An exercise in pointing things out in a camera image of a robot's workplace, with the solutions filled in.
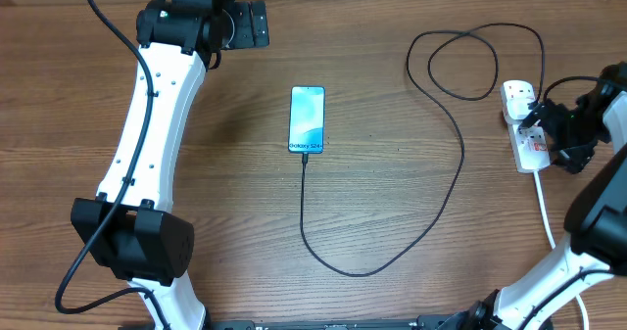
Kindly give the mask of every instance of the power strip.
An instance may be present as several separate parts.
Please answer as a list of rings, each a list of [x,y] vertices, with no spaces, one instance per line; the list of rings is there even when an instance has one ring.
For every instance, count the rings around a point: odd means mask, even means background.
[[[544,130],[537,125],[519,128],[531,113],[529,104],[535,101],[533,86],[522,80],[506,81],[501,87],[501,99],[518,172],[532,173],[549,166],[551,158]]]

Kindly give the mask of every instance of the plug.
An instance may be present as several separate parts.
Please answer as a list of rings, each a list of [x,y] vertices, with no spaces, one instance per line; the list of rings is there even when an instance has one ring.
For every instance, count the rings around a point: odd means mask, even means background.
[[[549,166],[551,158],[542,127],[532,125],[523,129],[521,126],[531,113],[529,104],[536,99],[533,86],[522,80],[506,81],[501,87],[501,99],[518,172],[531,173]]]
[[[521,123],[531,109],[529,104],[533,103],[533,86],[522,80],[509,80],[501,86],[501,99],[503,101],[503,115],[508,124]]]

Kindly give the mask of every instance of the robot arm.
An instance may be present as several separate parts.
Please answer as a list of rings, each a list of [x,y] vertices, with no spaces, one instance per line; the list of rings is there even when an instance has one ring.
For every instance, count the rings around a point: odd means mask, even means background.
[[[154,84],[151,121],[130,186],[90,253],[118,279],[152,292],[168,324],[142,298],[154,318],[151,329],[211,328],[187,274],[194,228],[171,214],[174,167],[189,109],[212,55],[219,64],[220,50],[268,45],[265,3],[153,0],[137,17],[137,41]],[[146,113],[145,79],[138,67],[120,144],[97,198],[76,199],[72,206],[72,225],[85,243],[121,190]]]
[[[621,88],[627,81],[627,64],[606,68],[602,79],[609,74],[617,86],[598,85],[578,100],[579,107],[572,112],[563,105],[539,104],[540,111],[530,116],[527,126],[540,120],[555,139],[557,163],[571,172],[590,160],[580,161],[581,153],[594,153],[587,152],[587,146],[563,146],[572,140],[595,144],[596,138],[611,140],[615,156],[571,205],[564,222],[566,234],[555,249],[520,280],[477,302],[450,329],[538,330],[575,296],[614,275],[627,275],[627,92]],[[584,124],[582,118],[591,121],[591,128],[585,133],[571,131]],[[566,152],[575,155],[570,158]]]

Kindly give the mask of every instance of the charging cable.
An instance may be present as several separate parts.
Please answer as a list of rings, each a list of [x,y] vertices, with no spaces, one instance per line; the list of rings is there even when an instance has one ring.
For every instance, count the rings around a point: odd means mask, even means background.
[[[545,231],[547,232],[547,238],[549,239],[549,244],[551,245],[551,249],[555,248],[555,239],[553,238],[553,233],[551,232],[551,226],[549,225],[549,217],[547,216],[547,207],[545,206],[545,196],[542,193],[542,184],[540,183],[540,171],[533,171],[533,179],[536,182],[536,192],[538,192],[538,203],[540,204],[540,214],[542,215],[542,223],[545,225]],[[584,301],[581,299],[581,296],[577,295],[575,297],[577,300],[577,304],[581,309],[581,319],[584,325],[584,330],[590,329],[590,322],[588,320],[588,311],[586,310],[586,306],[584,305]]]
[[[411,74],[411,71],[410,71],[411,51],[413,50],[413,47],[415,46],[416,42],[418,42],[418,40],[420,40],[424,36],[436,35],[436,34],[453,35],[453,37],[451,39],[449,39],[447,42],[442,44],[440,47],[438,47],[431,54],[431,56],[429,57],[429,60],[427,62],[427,73],[428,73],[429,78],[431,79],[431,81],[440,90],[442,90],[442,92],[446,93],[447,95],[452,96],[452,97],[454,97],[456,99],[459,99],[459,100],[464,100],[464,101],[479,101],[479,100],[482,100],[482,99],[485,99],[486,97],[488,97],[490,95],[490,93],[492,93],[492,90],[494,90],[494,88],[495,88],[495,86],[497,84],[497,80],[499,78],[499,57],[497,56],[497,51],[495,50],[494,46],[492,46],[492,44],[490,44],[490,42],[488,42],[488,40],[486,40],[485,38],[475,34],[474,32],[478,31],[480,29],[483,29],[483,28],[486,28],[486,27],[492,27],[492,26],[513,26],[513,27],[522,28],[522,29],[528,30],[531,33],[533,33],[534,36],[538,39],[538,43],[540,45],[540,53],[541,53],[540,87],[538,89],[538,97],[535,98],[534,103],[537,103],[539,101],[540,94],[542,93],[543,84],[544,84],[544,77],[545,77],[545,46],[544,46],[544,43],[542,41],[542,37],[533,28],[531,28],[529,26],[526,26],[526,25],[514,24],[514,23],[490,23],[490,24],[480,25],[480,26],[477,26],[475,28],[472,28],[472,29],[466,30],[466,31],[462,31],[462,30],[432,30],[432,31],[426,31],[426,32],[422,32],[417,37],[415,37],[413,39],[413,41],[411,42],[410,48],[408,49],[408,53],[407,53],[406,61],[405,61],[405,69],[406,69],[408,78],[410,79],[411,83],[416,87],[416,89],[418,89],[420,92],[422,92],[429,100],[431,100],[435,105],[437,105],[444,112],[444,114],[451,120],[451,124],[453,125],[453,128],[455,129],[455,133],[457,134],[457,137],[458,137],[458,140],[459,140],[459,150],[460,150],[459,164],[458,164],[456,173],[453,176],[453,180],[451,182],[451,185],[449,186],[449,189],[448,189],[447,194],[446,194],[446,196],[444,198],[444,201],[442,202],[442,206],[440,207],[440,209],[436,213],[435,217],[427,225],[427,227],[411,243],[409,243],[403,250],[401,250],[393,258],[391,258],[390,260],[388,260],[386,263],[384,263],[383,265],[379,266],[378,268],[376,268],[374,270],[371,270],[369,272],[353,273],[353,272],[346,272],[344,270],[340,270],[337,267],[334,267],[331,264],[329,264],[328,262],[324,261],[321,257],[319,257],[315,253],[315,251],[312,249],[312,247],[310,246],[309,242],[307,241],[307,237],[305,235],[305,228],[303,227],[303,224],[304,224],[304,210],[305,210],[304,209],[304,207],[305,207],[305,169],[306,169],[306,166],[307,166],[307,162],[309,160],[309,155],[308,154],[303,154],[303,176],[302,176],[302,183],[301,183],[301,237],[303,239],[303,244],[305,244],[305,247],[310,252],[312,257],[314,257],[322,265],[324,265],[325,267],[327,267],[328,269],[330,269],[330,270],[332,270],[334,272],[337,272],[337,273],[339,273],[341,275],[348,276],[348,277],[367,277],[367,276],[371,276],[371,275],[377,274],[377,273],[383,271],[388,266],[390,266],[392,263],[394,263],[396,260],[398,260],[400,257],[402,257],[405,253],[409,252],[411,250],[411,248],[413,248],[413,246],[418,244],[422,240],[422,238],[424,236],[426,236],[426,234],[429,233],[429,231],[433,228],[433,226],[435,226],[435,224],[438,222],[438,220],[440,219],[440,216],[442,216],[442,213],[444,212],[444,209],[447,206],[447,203],[449,202],[449,198],[451,198],[451,194],[453,193],[453,189],[455,188],[455,184],[456,184],[456,182],[458,180],[459,173],[461,172],[461,168],[463,167],[463,160],[465,158],[465,146],[464,146],[464,143],[463,143],[463,136],[461,135],[461,130],[459,129],[458,123],[455,121],[453,115],[449,112],[449,110],[447,110],[447,108],[442,103],[440,103],[433,95],[431,95],[424,88],[422,88],[416,82],[416,80],[413,78],[413,75]],[[478,97],[466,97],[466,96],[458,95],[458,94],[452,92],[451,90],[448,90],[447,88],[442,86],[435,79],[435,77],[433,76],[433,72],[431,71],[431,63],[433,61],[433,58],[440,52],[440,50],[445,48],[450,43],[452,43],[452,42],[454,42],[456,40],[459,40],[461,38],[464,38],[464,37],[472,37],[474,39],[477,39],[477,40],[483,42],[490,49],[490,51],[492,52],[492,56],[494,57],[494,62],[495,62],[494,79],[492,80],[492,84],[490,85],[490,88],[488,89],[488,91],[486,91],[483,95],[478,96]]]

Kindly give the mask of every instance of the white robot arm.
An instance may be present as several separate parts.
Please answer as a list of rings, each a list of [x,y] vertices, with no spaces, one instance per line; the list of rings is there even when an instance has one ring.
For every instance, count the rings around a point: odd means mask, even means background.
[[[610,103],[603,113],[603,124],[610,133],[614,153],[618,154],[627,142],[627,92],[621,92]],[[571,236],[566,233],[555,249],[531,271],[501,290],[494,304],[494,315],[508,328],[519,329],[526,317],[551,293],[581,272],[590,270],[610,270],[610,265],[588,253],[575,254],[571,248]],[[540,309],[525,329],[539,329],[553,313],[575,296],[612,277],[610,273],[595,273],[578,279]]]
[[[132,50],[130,41],[106,20],[93,0],[88,1]],[[137,41],[139,55],[133,53],[139,65],[120,144],[97,198],[74,201],[72,225],[86,247],[62,282],[55,306],[63,313],[79,313],[139,292],[154,318],[151,329],[211,328],[187,274],[193,226],[171,214],[174,168],[190,106],[210,69],[212,55],[217,56],[215,68],[220,50],[269,44],[265,3],[153,0],[137,17]],[[87,250],[117,278],[128,281],[130,288],[87,306],[65,308],[61,297]]]

